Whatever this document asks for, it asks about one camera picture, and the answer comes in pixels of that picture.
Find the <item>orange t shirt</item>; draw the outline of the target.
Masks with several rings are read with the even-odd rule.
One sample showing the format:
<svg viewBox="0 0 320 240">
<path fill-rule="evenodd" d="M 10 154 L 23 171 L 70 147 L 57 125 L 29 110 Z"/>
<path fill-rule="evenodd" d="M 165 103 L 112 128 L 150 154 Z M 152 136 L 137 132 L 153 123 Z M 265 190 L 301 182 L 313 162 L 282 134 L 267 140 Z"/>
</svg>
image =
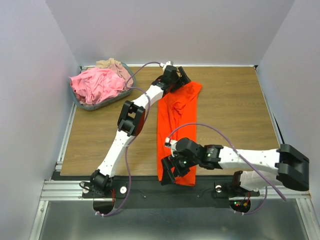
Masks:
<svg viewBox="0 0 320 240">
<path fill-rule="evenodd" d="M 198 95 L 202 90 L 202 85 L 197 82 L 189 82 L 175 92 L 166 94 L 158 101 L 157 111 L 157 176 L 162 180 L 163 167 L 161 160 L 171 154 L 169 148 L 164 143 L 170 133 L 181 125 L 195 123 L 197 121 Z M 172 139 L 179 140 L 189 138 L 196 141 L 197 127 L 189 125 L 177 130 Z M 175 183 L 182 186 L 192 187 L 196 183 L 196 167 L 190 168 L 190 172 L 177 177 Z"/>
</svg>

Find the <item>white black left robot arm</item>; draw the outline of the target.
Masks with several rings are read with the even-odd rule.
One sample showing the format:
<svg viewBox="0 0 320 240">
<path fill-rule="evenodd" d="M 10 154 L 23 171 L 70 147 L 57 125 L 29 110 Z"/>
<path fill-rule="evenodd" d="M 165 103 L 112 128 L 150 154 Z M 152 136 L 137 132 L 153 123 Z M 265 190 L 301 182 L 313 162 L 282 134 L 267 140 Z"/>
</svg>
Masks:
<svg viewBox="0 0 320 240">
<path fill-rule="evenodd" d="M 176 67 L 170 61 L 160 63 L 163 73 L 154 80 L 142 95 L 132 101 L 125 101 L 117 120 L 115 138 L 102 163 L 90 176 L 90 186 L 100 197 L 111 193 L 112 181 L 119 161 L 127 147 L 140 134 L 149 114 L 150 107 L 165 95 L 173 93 L 190 83 L 183 67 Z"/>
</svg>

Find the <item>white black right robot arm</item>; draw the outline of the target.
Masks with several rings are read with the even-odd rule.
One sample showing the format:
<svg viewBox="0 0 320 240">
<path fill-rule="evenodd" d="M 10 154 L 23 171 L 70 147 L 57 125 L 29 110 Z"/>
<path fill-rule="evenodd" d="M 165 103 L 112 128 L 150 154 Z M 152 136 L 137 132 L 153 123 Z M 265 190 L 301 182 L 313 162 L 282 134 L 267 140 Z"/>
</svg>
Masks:
<svg viewBox="0 0 320 240">
<path fill-rule="evenodd" d="M 309 159 L 289 144 L 269 150 L 245 150 L 217 144 L 202 146 L 184 137 L 166 138 L 164 145 L 170 154 L 161 160 L 163 186 L 177 183 L 192 167 L 199 166 L 207 170 L 238 169 L 230 182 L 235 195 L 267 186 L 284 186 L 300 192 L 310 189 Z"/>
</svg>

